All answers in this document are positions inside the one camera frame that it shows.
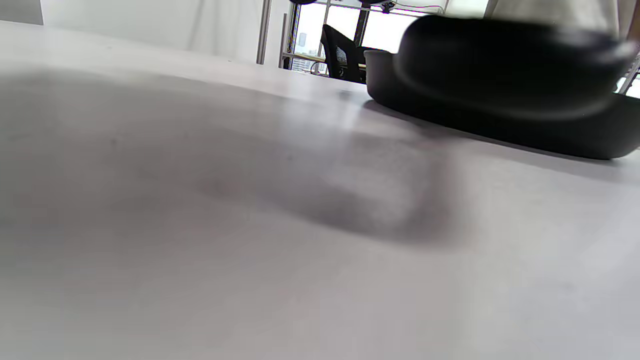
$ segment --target white table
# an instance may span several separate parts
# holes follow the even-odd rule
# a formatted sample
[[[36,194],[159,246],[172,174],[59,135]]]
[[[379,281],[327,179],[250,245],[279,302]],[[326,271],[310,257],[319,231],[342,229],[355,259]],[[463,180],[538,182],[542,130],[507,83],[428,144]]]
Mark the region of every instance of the white table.
[[[0,357],[635,359],[640,156],[0,24]]]

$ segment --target office chair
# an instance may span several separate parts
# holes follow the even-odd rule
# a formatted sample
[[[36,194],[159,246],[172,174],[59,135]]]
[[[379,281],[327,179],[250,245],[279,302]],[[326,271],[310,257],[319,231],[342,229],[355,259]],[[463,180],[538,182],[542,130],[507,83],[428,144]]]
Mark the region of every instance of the office chair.
[[[358,51],[358,47],[351,39],[325,24],[322,27],[320,42],[324,46],[325,61],[331,78],[364,83],[358,68],[362,52]]]

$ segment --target window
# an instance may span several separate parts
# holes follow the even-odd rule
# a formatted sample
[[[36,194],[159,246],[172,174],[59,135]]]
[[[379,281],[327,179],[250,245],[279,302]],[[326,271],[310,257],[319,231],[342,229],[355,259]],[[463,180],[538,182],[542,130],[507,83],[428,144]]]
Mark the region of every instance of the window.
[[[296,35],[296,53],[317,55],[325,10],[326,5],[323,4],[309,4],[301,7],[298,34]],[[305,34],[305,40],[302,42],[300,41],[301,34]]]
[[[405,10],[392,10],[391,13],[371,12],[365,29],[362,45],[397,53],[404,31],[418,18],[399,15],[395,12],[409,13]]]
[[[360,10],[331,6],[326,24],[353,40],[356,26],[358,26],[358,16],[360,16]]]

